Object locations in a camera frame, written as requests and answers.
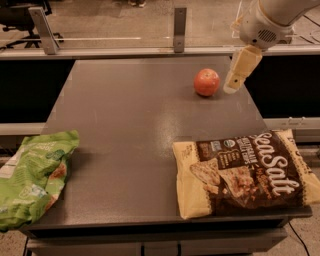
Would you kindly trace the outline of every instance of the green bag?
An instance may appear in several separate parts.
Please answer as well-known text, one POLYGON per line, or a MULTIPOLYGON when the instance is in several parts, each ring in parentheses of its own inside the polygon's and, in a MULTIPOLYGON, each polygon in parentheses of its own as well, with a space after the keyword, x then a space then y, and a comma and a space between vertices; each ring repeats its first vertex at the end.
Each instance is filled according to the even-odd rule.
POLYGON ((25 137, 0 169, 0 231, 34 223, 64 188, 68 159, 79 145, 78 132, 25 137))

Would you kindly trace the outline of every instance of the gray table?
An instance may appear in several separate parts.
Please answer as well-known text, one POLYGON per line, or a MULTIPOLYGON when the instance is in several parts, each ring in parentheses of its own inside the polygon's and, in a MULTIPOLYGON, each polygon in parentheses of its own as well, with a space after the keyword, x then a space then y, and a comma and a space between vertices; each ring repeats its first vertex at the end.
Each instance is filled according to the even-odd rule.
MULTIPOLYGON (((218 222, 247 221, 265 229, 279 220, 273 224, 281 227, 290 214, 188 221, 179 216, 174 141, 266 130, 245 88, 233 95, 221 88, 209 98, 194 92, 193 78, 200 69, 215 69, 222 85, 229 64, 226 56, 76 61, 44 133, 77 129, 80 147, 72 157, 62 198, 23 232, 56 242, 61 241, 59 237, 98 236, 114 243, 213 239, 217 233, 211 228, 218 222)), ((310 216, 311 212, 293 215, 310 216)), ((237 232, 231 236, 223 232, 227 233, 222 237, 229 234, 231 241, 237 236, 237 232)), ((271 239, 272 246, 285 237, 282 229, 270 232, 278 237, 271 239)), ((33 240, 31 247, 38 242, 33 240)))

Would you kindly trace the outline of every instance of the metal post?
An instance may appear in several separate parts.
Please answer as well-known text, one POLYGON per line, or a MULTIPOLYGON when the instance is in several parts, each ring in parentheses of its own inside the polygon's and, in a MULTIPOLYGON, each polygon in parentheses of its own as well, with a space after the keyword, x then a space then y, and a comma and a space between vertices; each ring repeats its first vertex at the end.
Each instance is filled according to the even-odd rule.
POLYGON ((49 27, 43 8, 30 7, 29 13, 38 30, 44 52, 48 55, 57 54, 59 46, 54 40, 54 36, 49 27))
POLYGON ((173 48, 174 48, 175 53, 184 52, 186 19, 187 19, 187 8, 175 8, 174 9, 173 48))

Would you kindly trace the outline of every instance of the chip bag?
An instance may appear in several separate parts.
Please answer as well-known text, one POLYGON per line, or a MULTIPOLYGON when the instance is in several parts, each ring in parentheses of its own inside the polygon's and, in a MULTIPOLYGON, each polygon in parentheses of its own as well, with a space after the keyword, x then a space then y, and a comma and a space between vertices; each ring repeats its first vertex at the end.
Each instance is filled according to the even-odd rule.
POLYGON ((299 154, 290 129, 175 142, 173 151, 184 219, 320 203, 320 181, 299 154))
POLYGON ((34 223, 65 186, 68 159, 79 145, 78 132, 25 137, 0 169, 0 231, 34 223))

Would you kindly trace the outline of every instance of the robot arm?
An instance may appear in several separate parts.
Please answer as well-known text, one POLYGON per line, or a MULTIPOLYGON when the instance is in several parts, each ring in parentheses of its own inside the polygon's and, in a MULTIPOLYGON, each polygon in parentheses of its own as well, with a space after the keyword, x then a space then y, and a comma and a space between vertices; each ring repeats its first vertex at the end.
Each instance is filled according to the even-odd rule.
POLYGON ((224 91, 236 92, 262 59, 262 51, 293 34, 293 24, 320 0, 253 0, 236 23, 247 45, 233 54, 224 91))

